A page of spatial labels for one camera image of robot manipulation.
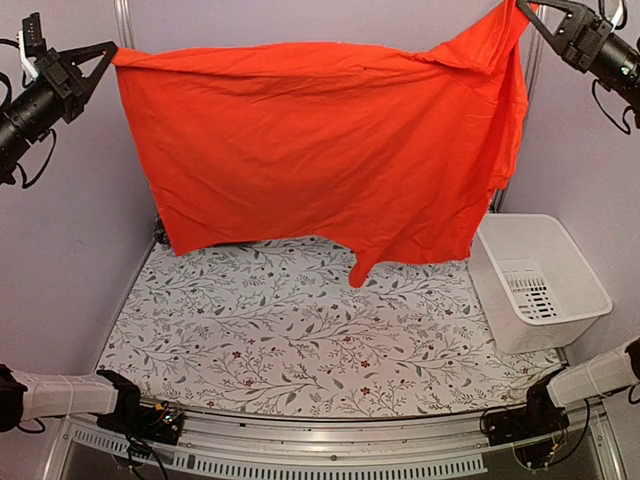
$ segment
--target floral patterned mat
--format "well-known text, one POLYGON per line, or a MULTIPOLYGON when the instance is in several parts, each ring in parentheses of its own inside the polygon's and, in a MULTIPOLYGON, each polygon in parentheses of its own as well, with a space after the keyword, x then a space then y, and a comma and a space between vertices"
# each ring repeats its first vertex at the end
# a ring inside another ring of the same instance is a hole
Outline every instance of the floral patterned mat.
POLYGON ((310 237, 156 245, 100 368, 147 397, 305 417, 443 414, 519 403, 554 351, 498 352, 464 262, 378 265, 310 237))

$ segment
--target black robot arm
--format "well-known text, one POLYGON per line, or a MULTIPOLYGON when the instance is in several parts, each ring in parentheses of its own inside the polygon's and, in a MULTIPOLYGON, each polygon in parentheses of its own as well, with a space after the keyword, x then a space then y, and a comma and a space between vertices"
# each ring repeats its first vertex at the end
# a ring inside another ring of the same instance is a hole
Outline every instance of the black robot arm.
MULTIPOLYGON (((594 97, 596 82, 607 91, 614 90, 629 104, 625 114, 632 111, 636 127, 640 128, 640 53, 615 33, 616 28, 626 24, 626 2, 622 23, 617 27, 604 17, 603 3, 600 2, 598 14, 582 3, 569 0, 517 0, 518 8, 565 63, 596 76, 594 97), (555 32, 538 18, 532 5, 546 5, 564 12, 555 32)), ((628 127, 624 115, 623 122, 628 127)), ((630 133, 630 128, 617 126, 630 133)))
POLYGON ((0 81, 7 86, 6 98, 0 107, 0 185, 14 184, 13 174, 20 168, 22 186, 26 188, 34 182, 26 180, 18 163, 20 158, 33 143, 46 138, 60 118, 71 123, 84 111, 118 47, 113 42, 105 42, 62 52, 54 48, 47 50, 38 13, 24 19, 22 28, 20 42, 3 43, 18 48, 22 44, 25 56, 35 58, 33 68, 37 77, 12 102, 8 77, 0 74, 0 81), (99 56, 102 58, 85 77, 78 66, 99 56))

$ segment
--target orange cloth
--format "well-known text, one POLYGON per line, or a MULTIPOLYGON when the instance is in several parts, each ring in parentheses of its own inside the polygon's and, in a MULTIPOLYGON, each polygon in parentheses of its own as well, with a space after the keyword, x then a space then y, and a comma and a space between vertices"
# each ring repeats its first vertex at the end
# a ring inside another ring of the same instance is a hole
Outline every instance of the orange cloth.
POLYGON ((176 254, 321 235, 355 251, 353 286, 378 262, 468 257, 514 172, 527 24, 506 0, 426 53, 121 49, 122 100, 176 254))

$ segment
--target white plastic basket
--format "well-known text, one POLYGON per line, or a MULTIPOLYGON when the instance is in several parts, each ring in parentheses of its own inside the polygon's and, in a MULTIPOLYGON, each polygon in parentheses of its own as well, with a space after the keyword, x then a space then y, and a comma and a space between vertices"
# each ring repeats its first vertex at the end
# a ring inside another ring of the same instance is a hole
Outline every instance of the white plastic basket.
POLYGON ((569 345, 612 309, 578 246, 548 215, 487 215, 469 272, 505 353, 569 345))

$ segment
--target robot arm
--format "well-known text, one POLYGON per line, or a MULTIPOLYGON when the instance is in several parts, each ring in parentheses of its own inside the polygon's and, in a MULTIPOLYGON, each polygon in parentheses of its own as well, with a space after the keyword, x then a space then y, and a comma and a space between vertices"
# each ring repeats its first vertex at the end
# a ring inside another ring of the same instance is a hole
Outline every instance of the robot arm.
POLYGON ((34 375, 0 365, 0 432, 45 417, 91 413, 98 426, 154 442, 175 445, 182 410, 168 403, 140 404, 140 389, 110 370, 93 375, 34 375))
POLYGON ((547 386, 556 408, 640 382, 640 338, 554 376, 547 386))
POLYGON ((601 109, 596 83, 607 91, 614 90, 629 104, 622 117, 626 129, 602 109, 605 115, 624 133, 630 134, 624 117, 627 112, 633 112, 636 127, 640 128, 640 53, 615 33, 627 23, 626 0, 620 0, 620 8, 611 20, 605 17, 604 0, 599 1, 600 14, 569 0, 517 0, 517 5, 565 63, 579 72, 596 76, 592 92, 601 109), (549 31, 538 18, 532 4, 564 12, 555 32, 549 31))
POLYGON ((547 435, 569 427, 569 405, 611 395, 638 383, 640 338, 548 375, 529 388, 524 407, 485 412, 480 428, 491 445, 547 435))
POLYGON ((23 177, 22 187, 28 188, 39 178, 49 159, 40 173, 27 181, 18 163, 20 158, 36 141, 44 140, 60 118, 71 123, 84 111, 118 47, 113 42, 105 42, 63 52, 54 48, 47 50, 38 13, 22 21, 18 42, 2 40, 0 43, 20 50, 25 79, 31 80, 24 92, 12 102, 11 83, 6 75, 0 73, 0 82, 7 89, 5 100, 0 105, 0 185, 15 184, 13 174, 18 168, 23 177), (78 65, 99 56, 102 58, 85 77, 78 65))

